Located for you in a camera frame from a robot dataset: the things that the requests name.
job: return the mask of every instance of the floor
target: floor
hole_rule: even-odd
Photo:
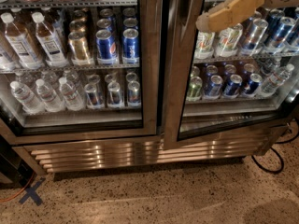
[[[299,223],[299,139],[274,148],[278,175],[246,157],[37,176],[0,204],[0,223]],[[272,151],[257,160],[279,167]]]

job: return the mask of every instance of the white bottle cap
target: white bottle cap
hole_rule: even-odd
[[[40,79],[38,79],[38,80],[36,81],[36,85],[37,85],[38,87],[43,86],[43,85],[45,85],[45,81],[42,80],[42,79],[40,78]]]
[[[3,21],[3,23],[11,23],[14,21],[12,15],[8,12],[5,12],[1,15],[1,19]]]
[[[50,10],[50,7],[42,7],[41,8],[43,11],[49,11]]]
[[[66,84],[66,78],[65,78],[65,77],[61,77],[61,78],[59,79],[59,83],[60,83],[61,85]]]
[[[292,63],[288,63],[286,66],[287,71],[292,71],[295,68],[295,66]]]
[[[32,14],[32,19],[35,23],[41,23],[45,20],[43,14],[41,14],[40,12],[35,12],[34,14]]]
[[[13,90],[18,89],[20,86],[21,86],[21,83],[18,82],[18,81],[12,81],[12,82],[10,83],[10,87],[11,87],[11,89],[13,89]]]
[[[24,72],[23,71],[16,71],[15,74],[20,77],[22,75],[24,75]]]
[[[19,11],[21,11],[21,8],[12,8],[11,11],[12,12],[19,12]]]

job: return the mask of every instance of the glass door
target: glass door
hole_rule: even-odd
[[[183,0],[175,1],[177,20],[170,19],[168,25],[174,24],[175,29],[170,31],[174,42],[167,60],[164,148],[211,142],[231,130],[238,133],[245,127],[289,117],[295,106],[292,102],[297,93],[299,58],[297,50],[289,46],[290,36],[282,43],[275,39],[286,20],[292,24],[290,35],[298,30],[298,9],[280,9],[278,13],[285,17],[281,17],[273,31],[266,29],[277,9],[260,7],[260,12],[256,11],[242,24],[217,33],[204,33],[196,29],[195,16],[189,19],[192,25],[187,28],[183,25],[179,12]],[[202,1],[194,4],[198,15],[224,0]],[[292,41],[297,36],[294,32]]]
[[[161,1],[0,4],[8,142],[156,134]]]

